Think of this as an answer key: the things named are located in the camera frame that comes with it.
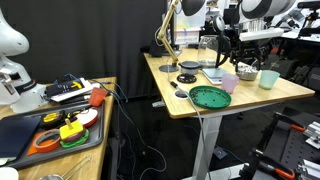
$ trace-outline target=plastic cup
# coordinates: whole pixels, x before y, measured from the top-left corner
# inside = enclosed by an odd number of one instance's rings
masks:
[[[232,94],[234,88],[238,84],[239,77],[233,74],[222,75],[221,89],[225,90],[227,93]]]
[[[276,71],[263,70],[261,72],[259,87],[267,90],[272,89],[279,76],[280,73]]]
[[[100,106],[106,95],[106,90],[94,87],[89,98],[89,104],[92,106]]]

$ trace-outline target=wooden table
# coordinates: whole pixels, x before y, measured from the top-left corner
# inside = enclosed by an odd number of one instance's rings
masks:
[[[196,61],[197,53],[198,51],[196,49],[183,49],[182,53],[178,57],[179,62],[186,60]],[[195,75],[197,78],[195,83],[180,83],[176,80],[177,76],[181,74],[180,71],[168,74],[159,70],[161,65],[165,65],[167,62],[171,63],[171,58],[167,56],[154,58],[149,54],[144,54],[144,56],[156,81],[162,99],[166,104],[170,117],[173,119],[196,116],[196,111],[188,100],[179,99],[174,96],[176,89],[170,85],[170,81],[176,82],[181,89],[186,91],[189,91],[193,87],[199,85],[215,86],[217,88],[221,87],[220,85],[212,85],[201,71]],[[227,70],[231,74],[235,74],[233,65],[228,61],[220,66],[220,68]],[[260,73],[255,81],[240,80],[234,90],[234,93],[231,94],[231,104],[224,109],[208,110],[200,107],[197,108],[201,117],[204,118],[202,131],[205,137],[204,142],[206,144],[206,151],[204,150],[203,140],[200,136],[193,171],[193,177],[195,179],[203,180],[206,177],[206,172],[208,171],[207,161],[212,157],[223,115],[259,108],[285,100],[314,95],[314,91],[282,78],[277,80],[272,90],[264,90],[258,87],[259,80]]]
[[[115,77],[95,79],[100,82],[116,82]],[[115,90],[114,84],[104,85],[109,90]],[[92,156],[92,160],[89,165],[86,165],[86,169],[80,170],[73,176],[73,179],[83,180],[97,180],[100,179],[101,170],[104,160],[105,149],[107,145],[111,113],[113,108],[113,96],[105,98],[105,109],[104,109],[104,137],[101,144],[94,146],[89,149],[81,150],[73,154],[67,154],[57,159],[49,160],[34,166],[19,170],[19,180],[36,180],[42,176],[48,174],[59,174],[62,175],[70,170],[77,162],[81,161],[88,155]],[[49,103],[48,105],[42,106],[39,109],[45,109],[53,106],[57,106],[57,103]],[[14,112],[9,106],[0,107],[0,118],[5,116],[13,115]]]

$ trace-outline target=black curtain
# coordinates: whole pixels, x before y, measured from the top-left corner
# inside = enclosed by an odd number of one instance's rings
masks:
[[[166,0],[0,0],[7,22],[30,43],[9,59],[40,83],[71,73],[116,76],[129,97],[149,95],[153,78],[140,48],[161,26]]]

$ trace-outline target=grey tray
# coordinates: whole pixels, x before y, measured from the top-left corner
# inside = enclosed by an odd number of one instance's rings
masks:
[[[50,112],[55,112],[57,110],[65,110],[66,113],[69,113],[69,112],[73,112],[73,111],[76,111],[76,110],[79,110],[79,109],[82,109],[82,108],[85,108],[88,106],[90,106],[88,104],[88,102],[73,103],[73,104],[63,105],[63,106],[54,107],[54,108],[50,108],[50,109],[44,109],[44,110],[39,110],[39,111],[33,111],[30,113],[14,115],[14,116],[35,117],[35,116],[41,116],[44,114],[48,114]],[[103,102],[101,106],[97,107],[98,120],[96,123],[94,123],[92,126],[90,126],[88,128],[90,135],[84,144],[82,144],[80,146],[76,146],[74,148],[70,148],[70,149],[65,149],[60,146],[59,148],[57,148],[53,151],[50,151],[50,152],[36,153],[36,154],[30,155],[30,156],[27,156],[26,154],[27,154],[29,147],[31,145],[31,142],[30,142],[29,145],[25,148],[24,152],[20,155],[20,157],[18,157],[14,161],[8,162],[4,166],[13,167],[16,169],[21,169],[21,168],[25,168],[25,167],[28,167],[31,165],[36,165],[37,163],[47,161],[49,159],[54,159],[54,158],[57,158],[60,156],[64,156],[66,154],[70,154],[70,153],[77,152],[77,151],[80,151],[83,149],[91,148],[93,146],[100,144],[103,140],[103,133],[104,133],[104,119],[103,119],[104,106],[105,106],[105,102]],[[42,132],[42,131],[44,131],[44,130],[39,128],[37,132]]]

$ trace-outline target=green bowl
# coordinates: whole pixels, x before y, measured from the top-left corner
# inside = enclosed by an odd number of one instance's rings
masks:
[[[196,86],[189,91],[193,103],[205,109],[222,109],[230,105],[231,96],[212,86]]]

